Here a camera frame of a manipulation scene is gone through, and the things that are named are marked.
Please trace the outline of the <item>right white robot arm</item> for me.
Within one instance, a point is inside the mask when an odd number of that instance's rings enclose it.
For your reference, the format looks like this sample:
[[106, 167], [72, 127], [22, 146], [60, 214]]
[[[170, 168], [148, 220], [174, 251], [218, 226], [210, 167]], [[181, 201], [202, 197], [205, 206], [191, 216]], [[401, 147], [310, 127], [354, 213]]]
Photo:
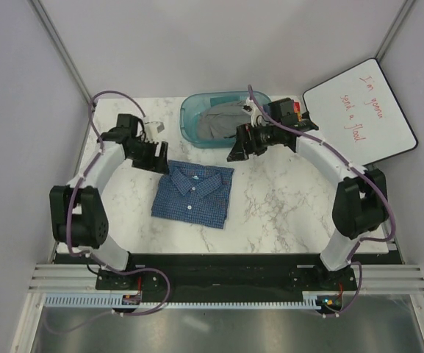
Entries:
[[229, 162], [245, 161], [264, 154], [270, 146], [282, 145], [310, 162], [334, 187], [335, 230], [312, 276], [319, 288], [332, 288], [339, 282], [338, 271], [349, 265], [359, 244], [372, 241], [370, 232], [389, 218], [384, 174], [353, 164], [330, 146], [309, 114], [301, 113], [290, 98], [263, 106], [246, 99], [241, 110], [247, 121], [236, 128]]

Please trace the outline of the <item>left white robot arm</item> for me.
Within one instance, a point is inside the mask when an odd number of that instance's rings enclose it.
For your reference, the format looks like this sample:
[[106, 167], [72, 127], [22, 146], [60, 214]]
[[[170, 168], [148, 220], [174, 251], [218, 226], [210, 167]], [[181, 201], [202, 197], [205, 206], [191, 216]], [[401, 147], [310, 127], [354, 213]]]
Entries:
[[168, 174], [168, 144], [157, 140], [165, 129], [160, 121], [144, 122], [128, 113], [116, 125], [98, 135], [96, 150], [66, 185], [49, 193], [51, 228], [56, 242], [64, 243], [73, 257], [88, 257], [112, 272], [112, 281], [122, 289], [137, 283], [137, 270], [130, 267], [129, 252], [109, 235], [107, 213], [101, 199], [108, 181], [126, 160], [132, 167]]

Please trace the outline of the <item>blue checkered long sleeve shirt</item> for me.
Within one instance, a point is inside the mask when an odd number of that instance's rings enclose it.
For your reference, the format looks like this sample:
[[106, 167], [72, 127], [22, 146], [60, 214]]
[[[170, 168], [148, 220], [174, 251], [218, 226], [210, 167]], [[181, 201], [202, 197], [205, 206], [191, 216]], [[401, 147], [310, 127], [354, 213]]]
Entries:
[[223, 229], [228, 218], [233, 168], [168, 161], [160, 178], [151, 215]]

